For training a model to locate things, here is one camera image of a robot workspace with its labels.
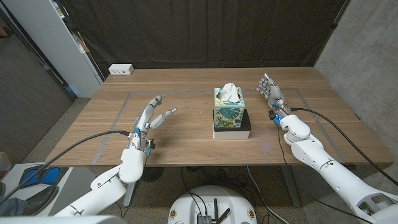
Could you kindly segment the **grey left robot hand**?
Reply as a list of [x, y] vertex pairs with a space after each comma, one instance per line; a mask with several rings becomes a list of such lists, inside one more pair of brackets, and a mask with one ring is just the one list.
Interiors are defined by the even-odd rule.
[[156, 96], [151, 99], [148, 105], [146, 105], [139, 113], [135, 123], [134, 130], [129, 136], [130, 143], [127, 145], [128, 149], [137, 149], [143, 151], [143, 143], [146, 139], [146, 134], [150, 129], [158, 128], [169, 116], [176, 112], [176, 108], [171, 108], [166, 112], [158, 115], [152, 121], [154, 110], [157, 106], [162, 104], [162, 100], [165, 97], [164, 94]]

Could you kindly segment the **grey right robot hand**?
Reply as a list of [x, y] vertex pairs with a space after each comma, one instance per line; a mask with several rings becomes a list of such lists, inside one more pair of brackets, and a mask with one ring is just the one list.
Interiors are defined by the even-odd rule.
[[267, 100], [269, 107], [278, 118], [282, 119], [291, 114], [291, 110], [285, 102], [284, 94], [268, 74], [264, 74], [256, 90]]

